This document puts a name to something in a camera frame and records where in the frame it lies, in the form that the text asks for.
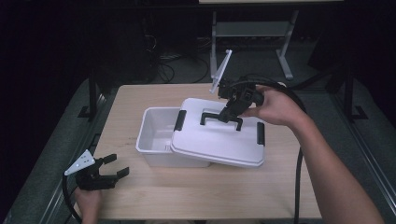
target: container lid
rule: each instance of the container lid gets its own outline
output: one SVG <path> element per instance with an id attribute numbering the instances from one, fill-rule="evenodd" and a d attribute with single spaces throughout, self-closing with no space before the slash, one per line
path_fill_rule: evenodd
<path id="1" fill-rule="evenodd" d="M 264 162 L 263 121 L 243 118 L 240 131 L 235 122 L 224 123 L 206 118 L 202 114 L 219 114 L 225 103 L 188 98 L 180 111 L 185 112 L 184 122 L 172 136 L 172 150 L 176 154 L 198 160 L 213 161 L 241 167 L 258 167 Z"/>

